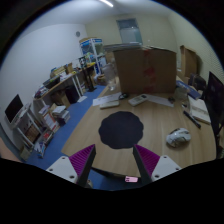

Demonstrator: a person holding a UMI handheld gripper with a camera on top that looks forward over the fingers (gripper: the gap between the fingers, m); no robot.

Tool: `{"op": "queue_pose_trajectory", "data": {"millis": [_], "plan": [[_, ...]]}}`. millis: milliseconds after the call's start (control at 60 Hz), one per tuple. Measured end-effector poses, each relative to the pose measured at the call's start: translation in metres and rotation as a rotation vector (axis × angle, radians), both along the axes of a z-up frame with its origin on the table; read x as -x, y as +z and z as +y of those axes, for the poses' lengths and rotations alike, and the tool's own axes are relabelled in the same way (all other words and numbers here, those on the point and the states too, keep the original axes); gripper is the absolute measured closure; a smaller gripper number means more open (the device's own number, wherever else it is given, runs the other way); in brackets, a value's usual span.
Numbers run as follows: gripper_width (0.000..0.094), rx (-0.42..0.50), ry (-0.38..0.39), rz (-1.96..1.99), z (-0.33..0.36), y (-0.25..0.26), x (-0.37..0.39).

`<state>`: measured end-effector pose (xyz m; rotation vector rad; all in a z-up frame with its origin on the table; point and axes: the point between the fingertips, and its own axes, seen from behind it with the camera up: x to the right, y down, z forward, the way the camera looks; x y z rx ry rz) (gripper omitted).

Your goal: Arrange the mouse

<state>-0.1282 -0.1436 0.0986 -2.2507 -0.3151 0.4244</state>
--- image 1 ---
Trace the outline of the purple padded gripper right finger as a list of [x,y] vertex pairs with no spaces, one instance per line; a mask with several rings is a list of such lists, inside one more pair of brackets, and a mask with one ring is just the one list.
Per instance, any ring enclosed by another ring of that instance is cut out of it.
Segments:
[[159,156],[140,145],[133,146],[133,155],[144,185],[157,181],[181,169],[168,155]]

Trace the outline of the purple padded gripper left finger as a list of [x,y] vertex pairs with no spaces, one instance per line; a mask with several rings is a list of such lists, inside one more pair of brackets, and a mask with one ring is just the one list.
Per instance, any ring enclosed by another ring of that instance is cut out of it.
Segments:
[[95,145],[90,145],[72,156],[61,156],[47,171],[81,187],[90,187],[88,176],[95,156]]

